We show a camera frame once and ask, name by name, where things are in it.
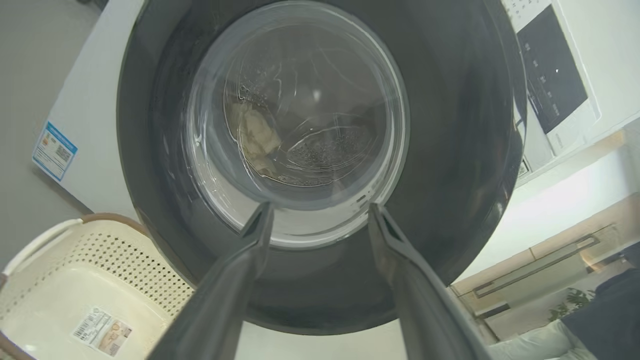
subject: washing machine door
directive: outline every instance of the washing machine door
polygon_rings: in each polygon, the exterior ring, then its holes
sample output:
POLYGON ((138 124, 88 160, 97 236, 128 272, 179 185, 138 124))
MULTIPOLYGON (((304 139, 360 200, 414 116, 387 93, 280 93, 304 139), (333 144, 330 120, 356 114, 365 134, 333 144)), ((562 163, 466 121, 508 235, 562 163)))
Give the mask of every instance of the washing machine door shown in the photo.
POLYGON ((118 141, 133 203, 187 280, 271 201, 246 319, 342 334, 396 318, 367 205, 451 283, 513 191, 524 108, 499 0, 150 0, 123 62, 118 141))

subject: white laundry basket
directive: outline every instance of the white laundry basket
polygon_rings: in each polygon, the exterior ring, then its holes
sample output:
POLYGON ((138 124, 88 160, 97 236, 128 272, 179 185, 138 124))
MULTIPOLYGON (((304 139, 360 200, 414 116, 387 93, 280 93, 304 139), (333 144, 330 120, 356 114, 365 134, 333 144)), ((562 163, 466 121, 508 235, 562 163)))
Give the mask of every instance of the white laundry basket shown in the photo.
POLYGON ((144 359, 192 293, 135 221, 63 222, 0 274, 0 360, 144 359))

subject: dark fabric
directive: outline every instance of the dark fabric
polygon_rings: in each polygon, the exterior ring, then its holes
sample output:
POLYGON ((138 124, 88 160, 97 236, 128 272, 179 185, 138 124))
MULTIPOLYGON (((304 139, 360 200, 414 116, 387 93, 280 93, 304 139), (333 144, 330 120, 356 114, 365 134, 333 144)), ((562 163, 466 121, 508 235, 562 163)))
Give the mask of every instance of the dark fabric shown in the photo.
POLYGON ((603 282, 589 305, 562 322, 598 360, 640 359, 640 270, 603 282))
POLYGON ((640 243, 625 248, 622 250, 622 254, 634 268, 640 268, 640 243))

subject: beige cloth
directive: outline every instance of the beige cloth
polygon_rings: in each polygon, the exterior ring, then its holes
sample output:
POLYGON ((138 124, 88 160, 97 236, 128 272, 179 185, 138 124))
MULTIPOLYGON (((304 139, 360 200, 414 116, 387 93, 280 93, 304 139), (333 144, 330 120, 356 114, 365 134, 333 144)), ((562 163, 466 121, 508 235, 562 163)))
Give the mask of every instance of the beige cloth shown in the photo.
POLYGON ((267 155, 276 151, 282 142, 264 116, 248 102, 234 103, 228 113, 227 124, 244 158, 255 171, 261 175, 275 176, 275 167, 267 155))

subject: gray floor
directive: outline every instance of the gray floor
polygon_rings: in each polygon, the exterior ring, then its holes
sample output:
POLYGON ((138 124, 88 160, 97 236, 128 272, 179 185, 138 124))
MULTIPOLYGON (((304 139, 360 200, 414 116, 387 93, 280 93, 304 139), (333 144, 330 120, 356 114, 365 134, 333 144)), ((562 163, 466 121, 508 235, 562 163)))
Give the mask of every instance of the gray floor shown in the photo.
POLYGON ((99 15, 76 0, 0 1, 0 268, 88 211, 32 164, 31 151, 99 15))

